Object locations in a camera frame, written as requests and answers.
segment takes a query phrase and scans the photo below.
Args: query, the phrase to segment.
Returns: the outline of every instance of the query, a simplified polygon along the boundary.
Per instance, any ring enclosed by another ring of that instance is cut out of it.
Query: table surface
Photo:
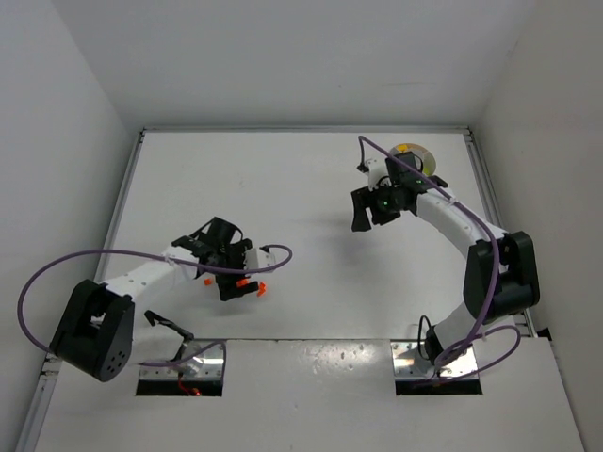
[[[482,213],[462,135],[370,137],[430,149],[438,174]],[[483,395],[396,396],[389,339],[458,305],[464,262],[412,215],[352,234],[350,192],[366,183],[358,161],[353,134],[147,134],[113,248],[162,251],[219,216],[254,244],[289,245],[294,260],[262,277],[261,299],[222,303],[192,282],[157,303],[199,337],[231,339],[223,397],[136,397],[133,364],[108,383],[63,364],[37,452],[582,450],[544,339],[482,374]],[[111,277],[139,261],[106,263]],[[478,362],[510,336],[476,343]]]
[[[385,149],[423,145],[457,197],[483,215],[462,134],[371,134]],[[367,155],[380,155],[367,149]],[[255,246],[283,243],[289,265],[257,278],[268,292],[220,302],[217,287],[184,284],[152,309],[198,337],[409,338],[461,302],[464,259],[406,213],[352,233],[350,192],[367,178],[356,134],[148,133],[111,248],[161,252],[217,216]],[[140,265],[111,256],[106,277]]]

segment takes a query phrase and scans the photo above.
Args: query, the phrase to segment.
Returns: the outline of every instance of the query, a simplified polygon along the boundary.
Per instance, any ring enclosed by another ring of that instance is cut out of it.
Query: white wall
[[[34,270],[99,246],[134,140],[50,0],[0,2],[0,450],[16,445],[42,353],[21,334],[16,301]],[[43,341],[92,260],[35,286],[27,320]]]
[[[477,118],[534,0],[53,0],[128,124]]]
[[[601,2],[542,0],[477,124],[505,226],[535,240],[537,321],[593,451],[603,450],[601,24]]]

